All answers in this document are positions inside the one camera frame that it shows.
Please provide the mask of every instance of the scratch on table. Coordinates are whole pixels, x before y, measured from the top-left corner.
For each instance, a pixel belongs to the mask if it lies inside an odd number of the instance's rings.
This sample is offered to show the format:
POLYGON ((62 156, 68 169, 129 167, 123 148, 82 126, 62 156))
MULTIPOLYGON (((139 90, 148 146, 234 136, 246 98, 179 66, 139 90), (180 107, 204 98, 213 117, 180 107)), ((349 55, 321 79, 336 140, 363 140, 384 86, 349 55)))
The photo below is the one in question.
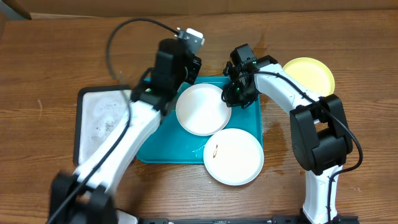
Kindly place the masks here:
POLYGON ((39 103, 39 106, 40 106, 40 114, 39 114, 39 119, 40 119, 40 118, 42 118, 43 105, 42 105, 42 102, 40 100, 37 100, 37 102, 39 103))

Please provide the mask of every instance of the teal tray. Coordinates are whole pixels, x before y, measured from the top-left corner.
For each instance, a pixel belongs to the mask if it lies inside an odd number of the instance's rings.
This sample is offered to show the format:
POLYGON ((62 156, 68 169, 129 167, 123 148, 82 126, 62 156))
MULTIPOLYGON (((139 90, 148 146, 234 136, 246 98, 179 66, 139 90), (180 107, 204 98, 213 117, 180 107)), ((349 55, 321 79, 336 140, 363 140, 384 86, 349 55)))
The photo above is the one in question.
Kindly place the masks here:
MULTIPOLYGON (((228 77, 198 77, 195 84, 209 83, 222 88, 228 82, 228 77)), ((178 97, 190 86, 184 83, 178 97)), ((240 107, 232 108, 231 119, 225 128, 245 130, 256 137, 264 147, 260 100, 258 99, 245 110, 240 107)), ((203 150, 210 137, 196 136, 186 131, 178 123, 173 111, 141 146, 137 158, 150 164, 203 164, 203 150)))

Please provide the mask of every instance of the white plate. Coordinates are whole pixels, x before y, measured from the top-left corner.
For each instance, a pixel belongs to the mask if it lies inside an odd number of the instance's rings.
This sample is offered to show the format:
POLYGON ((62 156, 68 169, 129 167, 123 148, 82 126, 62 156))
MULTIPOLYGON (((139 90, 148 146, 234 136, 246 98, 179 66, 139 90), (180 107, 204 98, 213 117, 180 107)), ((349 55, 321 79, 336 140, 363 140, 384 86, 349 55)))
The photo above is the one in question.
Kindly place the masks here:
POLYGON ((208 136, 222 130, 232 109, 221 100, 222 89, 208 83, 187 88, 175 106, 181 126, 192 134, 208 136))
POLYGON ((259 175, 264 165, 264 151, 250 133, 229 128, 209 138, 203 160, 216 180, 228 185, 243 185, 259 175))

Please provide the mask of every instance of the yellow plate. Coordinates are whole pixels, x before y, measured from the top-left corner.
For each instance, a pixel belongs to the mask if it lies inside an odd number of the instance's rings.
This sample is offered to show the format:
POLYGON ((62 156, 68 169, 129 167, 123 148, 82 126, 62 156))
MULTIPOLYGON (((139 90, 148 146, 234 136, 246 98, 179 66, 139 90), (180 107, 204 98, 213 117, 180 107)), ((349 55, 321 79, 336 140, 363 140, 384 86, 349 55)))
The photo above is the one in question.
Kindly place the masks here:
POLYGON ((285 72, 309 90, 328 96, 335 90, 335 79, 329 68, 313 58, 293 59, 284 66, 285 72))

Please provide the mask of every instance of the black cable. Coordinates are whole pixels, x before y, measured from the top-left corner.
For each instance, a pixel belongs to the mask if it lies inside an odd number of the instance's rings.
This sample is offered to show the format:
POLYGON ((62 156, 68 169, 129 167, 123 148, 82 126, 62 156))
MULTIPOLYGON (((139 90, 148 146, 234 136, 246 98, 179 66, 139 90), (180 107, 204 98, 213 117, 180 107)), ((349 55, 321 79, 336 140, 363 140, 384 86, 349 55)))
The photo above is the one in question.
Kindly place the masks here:
POLYGON ((290 79, 288 79, 287 77, 279 74, 279 73, 273 73, 273 72, 263 72, 263 71, 258 71, 258 72, 252 72, 252 73, 246 73, 243 74, 241 76, 239 76, 237 78, 237 80, 239 80, 240 78, 246 77, 246 76, 250 76, 250 75, 254 75, 254 74, 265 74, 265 75, 272 75, 275 76, 277 78, 281 78, 283 79, 285 82, 287 82, 291 87, 293 87, 298 93, 300 93, 306 100, 308 100, 311 103, 315 103, 317 106, 319 106, 321 108, 321 110, 331 119, 333 119, 334 121, 336 121, 348 134, 349 136, 352 138, 352 140, 355 143, 356 148, 358 149, 358 153, 359 153, 359 159, 358 162, 349 168, 337 171, 335 173, 333 173, 330 177, 329 177, 329 188, 328 188, 328 201, 327 201, 327 205, 328 207, 326 208, 328 210, 328 223, 331 223, 331 215, 330 215, 330 200, 331 200, 331 186, 332 183, 334 182, 334 178, 342 173, 345 172, 349 172, 352 170, 357 169, 363 161, 363 152, 362 152, 362 147, 359 144, 358 140, 356 139, 356 137, 354 136, 354 134, 339 120, 337 119, 333 114, 331 114, 326 108, 324 108, 321 104, 319 104, 319 102, 311 99, 306 93, 304 93, 297 85, 295 85, 290 79))
MULTIPOLYGON (((131 22, 136 22, 136 21, 146 21, 146 22, 151 22, 153 24, 157 24, 175 34, 178 34, 178 31, 160 23, 157 22, 153 19, 146 19, 146 18, 135 18, 135 19, 130 19, 128 21, 122 22, 120 25, 118 25, 111 33, 111 35, 109 36, 108 42, 106 43, 106 50, 105 50, 105 57, 106 57, 106 64, 108 66, 108 70, 109 70, 109 74, 112 76, 113 79, 116 79, 116 74, 113 70, 113 66, 111 63, 111 56, 110 56, 110 51, 111 51, 111 44, 112 44, 112 40, 114 38, 114 36, 116 35, 117 31, 124 27, 125 25, 131 23, 131 22)), ((152 71, 153 68, 148 68, 144 74, 142 74, 140 80, 143 80, 150 71, 152 71)), ((95 174, 95 172, 101 167, 101 165, 105 162, 105 160, 109 157, 109 155, 114 151, 114 149, 116 148, 116 146, 119 144, 119 142, 122 140, 122 138, 124 137, 124 135, 126 134, 129 126, 130 126, 130 122, 131 122, 131 108, 129 106, 129 100, 128 97, 123 93, 123 91, 121 90, 122 96, 124 97, 124 99, 126 100, 127 103, 127 110, 128 110, 128 119, 127 119, 127 123, 126 123, 126 127, 124 127, 123 132, 120 134, 120 136, 118 137, 118 139, 114 142, 114 144, 112 145, 112 147, 106 152, 106 154, 102 157, 102 159, 97 163, 97 165, 94 166, 93 170, 91 170, 91 172, 84 178, 84 180, 74 189, 74 191, 72 191, 68 197, 62 202, 62 204, 57 208, 57 210, 52 214, 52 216, 49 218, 49 220, 47 221, 46 224, 51 224, 55 221, 55 219, 58 217, 58 215, 60 214, 60 212, 68 205, 68 203, 74 199, 76 197, 76 195, 78 193, 81 193, 82 189, 86 186, 87 182, 89 181, 89 179, 95 174)))

